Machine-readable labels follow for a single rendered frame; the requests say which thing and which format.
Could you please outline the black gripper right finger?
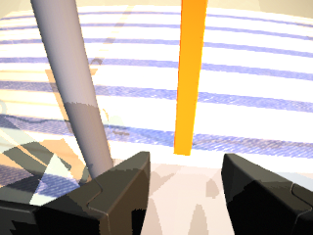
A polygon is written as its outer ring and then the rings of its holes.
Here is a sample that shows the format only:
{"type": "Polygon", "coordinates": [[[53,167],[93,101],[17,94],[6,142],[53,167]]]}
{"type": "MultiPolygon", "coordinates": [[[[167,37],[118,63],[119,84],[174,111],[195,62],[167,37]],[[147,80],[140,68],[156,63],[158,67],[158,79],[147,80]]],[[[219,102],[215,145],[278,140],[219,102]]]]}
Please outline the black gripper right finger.
{"type": "Polygon", "coordinates": [[[313,235],[313,192],[263,165],[224,153],[222,183],[235,235],[313,235]]]}

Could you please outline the orange handle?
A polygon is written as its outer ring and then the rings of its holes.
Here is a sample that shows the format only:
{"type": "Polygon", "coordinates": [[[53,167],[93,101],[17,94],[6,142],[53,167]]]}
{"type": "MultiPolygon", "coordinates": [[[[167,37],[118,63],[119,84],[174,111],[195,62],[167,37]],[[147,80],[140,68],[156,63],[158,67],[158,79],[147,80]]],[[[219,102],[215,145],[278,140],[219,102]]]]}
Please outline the orange handle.
{"type": "Polygon", "coordinates": [[[179,83],[173,154],[191,156],[196,124],[197,94],[203,54],[207,0],[181,1],[179,83]]]}

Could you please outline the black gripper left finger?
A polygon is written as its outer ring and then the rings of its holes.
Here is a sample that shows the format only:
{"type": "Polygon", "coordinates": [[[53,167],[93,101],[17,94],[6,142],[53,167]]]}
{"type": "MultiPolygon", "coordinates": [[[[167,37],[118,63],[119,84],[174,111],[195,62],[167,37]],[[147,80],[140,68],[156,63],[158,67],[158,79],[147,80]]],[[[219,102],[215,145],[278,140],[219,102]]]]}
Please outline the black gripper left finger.
{"type": "Polygon", "coordinates": [[[140,150],[50,203],[0,200],[0,235],[140,235],[152,152],[140,150]]]}

